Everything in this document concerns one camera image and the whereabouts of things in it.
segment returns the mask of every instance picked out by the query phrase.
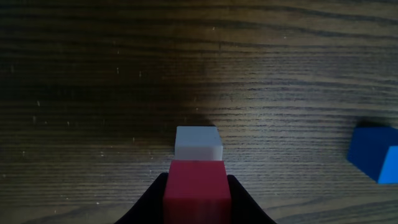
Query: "white cube's top face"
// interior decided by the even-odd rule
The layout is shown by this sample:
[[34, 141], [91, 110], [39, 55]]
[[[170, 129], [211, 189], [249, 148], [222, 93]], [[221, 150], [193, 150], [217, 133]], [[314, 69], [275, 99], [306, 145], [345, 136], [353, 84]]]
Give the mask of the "white cube's top face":
[[175, 146], [208, 147], [222, 146], [215, 126], [178, 126]]

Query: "red cube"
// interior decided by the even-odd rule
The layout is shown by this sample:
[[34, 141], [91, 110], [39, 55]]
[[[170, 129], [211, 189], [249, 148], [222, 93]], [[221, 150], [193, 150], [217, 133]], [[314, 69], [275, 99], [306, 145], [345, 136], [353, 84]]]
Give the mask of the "red cube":
[[165, 224], [229, 224], [231, 194], [223, 161], [172, 161], [163, 197]]

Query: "wood grain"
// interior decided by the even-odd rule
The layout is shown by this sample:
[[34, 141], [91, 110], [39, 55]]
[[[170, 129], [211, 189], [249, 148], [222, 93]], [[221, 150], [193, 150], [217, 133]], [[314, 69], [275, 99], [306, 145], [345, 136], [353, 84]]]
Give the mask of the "wood grain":
[[398, 125], [397, 1], [0, 5], [0, 223], [113, 223], [209, 124], [278, 223], [397, 223], [345, 159], [358, 121]]

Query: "blue block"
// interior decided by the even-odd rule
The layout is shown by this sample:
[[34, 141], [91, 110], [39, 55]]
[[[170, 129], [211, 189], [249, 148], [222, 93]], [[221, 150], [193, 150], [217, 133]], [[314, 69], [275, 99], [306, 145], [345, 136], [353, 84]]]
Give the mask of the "blue block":
[[355, 128], [347, 159], [379, 184], [398, 183], [398, 129]]

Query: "red cube's top face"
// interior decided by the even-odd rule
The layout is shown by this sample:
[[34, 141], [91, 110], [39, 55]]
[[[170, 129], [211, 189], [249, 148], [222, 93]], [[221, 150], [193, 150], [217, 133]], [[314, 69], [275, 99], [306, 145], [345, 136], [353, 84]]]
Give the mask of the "red cube's top face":
[[231, 199], [223, 161], [172, 161], [164, 199]]

